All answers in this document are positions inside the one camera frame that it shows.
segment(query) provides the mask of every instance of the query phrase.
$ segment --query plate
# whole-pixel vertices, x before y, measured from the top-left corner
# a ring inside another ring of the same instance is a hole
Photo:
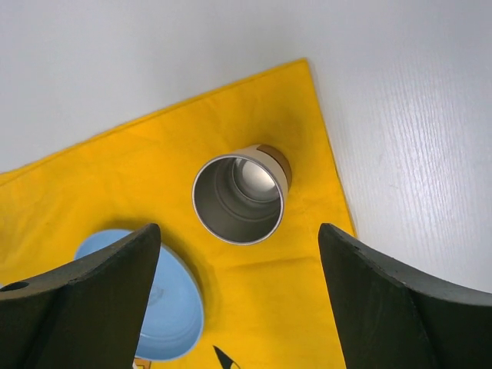
[[[125,229],[95,233],[81,244],[75,260],[130,233]],[[193,275],[169,247],[161,244],[135,356],[150,361],[182,357],[198,343],[203,327],[203,301]]]

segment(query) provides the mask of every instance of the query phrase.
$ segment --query table surface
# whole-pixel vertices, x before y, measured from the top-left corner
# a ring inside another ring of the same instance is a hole
[[[308,57],[362,241],[492,291],[492,5],[0,2],[0,171]]]

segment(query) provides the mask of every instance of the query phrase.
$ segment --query yellow cloth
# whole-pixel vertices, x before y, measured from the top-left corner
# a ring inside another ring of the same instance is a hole
[[[191,186],[210,158],[252,144],[280,149],[294,174],[284,220],[254,246],[201,226]],[[204,297],[205,329],[159,368],[342,368],[317,246],[322,222],[353,233],[305,60],[274,68],[112,129],[0,175],[0,283],[71,261],[106,228],[161,226]]]

